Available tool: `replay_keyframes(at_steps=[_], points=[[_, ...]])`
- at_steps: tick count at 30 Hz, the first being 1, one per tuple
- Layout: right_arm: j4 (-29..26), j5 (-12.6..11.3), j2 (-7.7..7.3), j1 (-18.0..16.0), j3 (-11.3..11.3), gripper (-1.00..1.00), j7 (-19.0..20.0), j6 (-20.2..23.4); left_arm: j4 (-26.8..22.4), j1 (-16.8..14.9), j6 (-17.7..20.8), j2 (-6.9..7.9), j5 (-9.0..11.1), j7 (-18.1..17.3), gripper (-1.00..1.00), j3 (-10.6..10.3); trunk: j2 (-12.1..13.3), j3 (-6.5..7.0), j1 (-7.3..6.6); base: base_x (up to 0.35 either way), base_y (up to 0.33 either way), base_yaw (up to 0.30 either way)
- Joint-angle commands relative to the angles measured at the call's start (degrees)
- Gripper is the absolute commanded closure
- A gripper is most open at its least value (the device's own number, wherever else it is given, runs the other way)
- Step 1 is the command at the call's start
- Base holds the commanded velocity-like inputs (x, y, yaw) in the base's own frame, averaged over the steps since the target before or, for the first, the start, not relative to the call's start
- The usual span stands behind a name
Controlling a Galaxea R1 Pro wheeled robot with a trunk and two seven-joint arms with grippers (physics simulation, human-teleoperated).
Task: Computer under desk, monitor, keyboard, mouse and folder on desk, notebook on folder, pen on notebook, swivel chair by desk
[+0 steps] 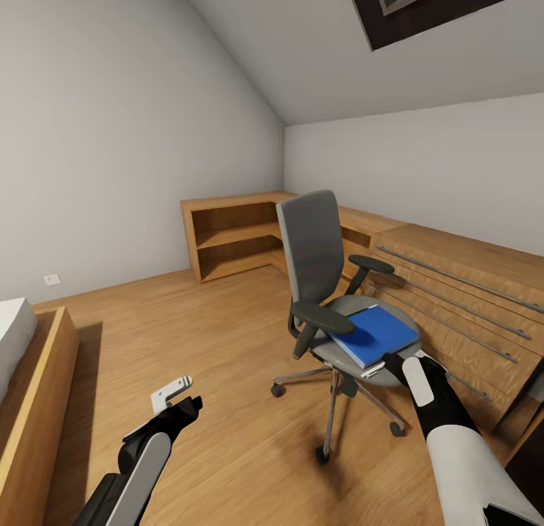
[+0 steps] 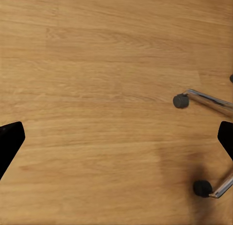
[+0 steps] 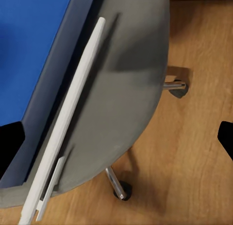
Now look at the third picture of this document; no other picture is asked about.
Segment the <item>swivel chair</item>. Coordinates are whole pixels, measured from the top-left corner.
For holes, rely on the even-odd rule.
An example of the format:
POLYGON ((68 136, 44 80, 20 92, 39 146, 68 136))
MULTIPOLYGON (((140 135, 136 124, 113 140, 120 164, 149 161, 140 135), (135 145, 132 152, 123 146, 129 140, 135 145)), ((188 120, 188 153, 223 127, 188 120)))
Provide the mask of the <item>swivel chair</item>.
POLYGON ((100 17, 106 19, 96 56, 42 196, 59 158, 65 157, 50 197, 69 192, 105 170, 124 201, 132 185, 112 165, 152 119, 162 91, 181 98, 185 81, 165 82, 169 0, 93 0, 23 185, 0 189, 0 209, 25 205, 84 49, 100 17))

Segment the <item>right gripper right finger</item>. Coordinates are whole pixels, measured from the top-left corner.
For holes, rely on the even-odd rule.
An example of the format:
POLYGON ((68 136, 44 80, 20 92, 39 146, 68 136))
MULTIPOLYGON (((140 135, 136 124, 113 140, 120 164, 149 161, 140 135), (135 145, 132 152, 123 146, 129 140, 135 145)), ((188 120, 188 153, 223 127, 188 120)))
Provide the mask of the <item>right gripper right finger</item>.
POLYGON ((233 160, 233 123, 222 121, 217 138, 233 160))

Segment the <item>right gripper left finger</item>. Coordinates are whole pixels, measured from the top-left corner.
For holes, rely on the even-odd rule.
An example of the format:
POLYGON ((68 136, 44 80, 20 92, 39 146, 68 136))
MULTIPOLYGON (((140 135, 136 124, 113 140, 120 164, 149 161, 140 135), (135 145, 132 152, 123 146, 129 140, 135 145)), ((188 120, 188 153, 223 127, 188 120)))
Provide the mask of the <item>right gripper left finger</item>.
POLYGON ((25 140, 21 121, 0 127, 0 179, 25 140))

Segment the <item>folder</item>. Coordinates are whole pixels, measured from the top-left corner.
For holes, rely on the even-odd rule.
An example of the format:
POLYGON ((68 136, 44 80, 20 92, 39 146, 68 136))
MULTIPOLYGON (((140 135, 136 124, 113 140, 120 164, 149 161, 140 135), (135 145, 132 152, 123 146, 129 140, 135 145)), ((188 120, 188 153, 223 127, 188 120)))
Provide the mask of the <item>folder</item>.
POLYGON ((25 140, 0 179, 24 183, 93 0, 0 0, 0 127, 25 140))

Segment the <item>pen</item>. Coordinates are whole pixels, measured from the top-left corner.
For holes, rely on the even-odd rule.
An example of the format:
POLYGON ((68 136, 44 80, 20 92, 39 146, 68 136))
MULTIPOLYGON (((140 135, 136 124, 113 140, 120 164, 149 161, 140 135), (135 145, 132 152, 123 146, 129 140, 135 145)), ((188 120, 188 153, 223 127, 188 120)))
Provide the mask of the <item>pen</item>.
POLYGON ((99 18, 93 30, 93 33, 84 49, 78 68, 70 85, 68 94, 57 118, 47 148, 45 150, 30 192, 26 199, 25 205, 21 212, 22 216, 18 225, 31 225, 32 219, 36 215, 37 210, 39 210, 39 214, 36 221, 41 221, 43 218, 46 206, 51 196, 51 192, 54 188, 65 157, 59 158, 44 200, 42 199, 42 196, 48 184, 52 169, 66 136, 72 116, 77 107, 90 68, 96 56, 105 22, 105 18, 99 18))

